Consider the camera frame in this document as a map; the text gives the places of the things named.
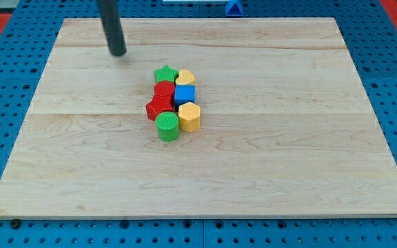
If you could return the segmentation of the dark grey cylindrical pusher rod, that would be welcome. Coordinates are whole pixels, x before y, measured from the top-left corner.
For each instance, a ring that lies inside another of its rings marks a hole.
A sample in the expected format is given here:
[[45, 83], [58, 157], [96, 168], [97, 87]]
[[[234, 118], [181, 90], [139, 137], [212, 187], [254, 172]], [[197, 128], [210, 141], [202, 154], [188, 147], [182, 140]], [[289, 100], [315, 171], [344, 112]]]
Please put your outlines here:
[[127, 48], [116, 0], [97, 0], [96, 4], [110, 54], [124, 56]]

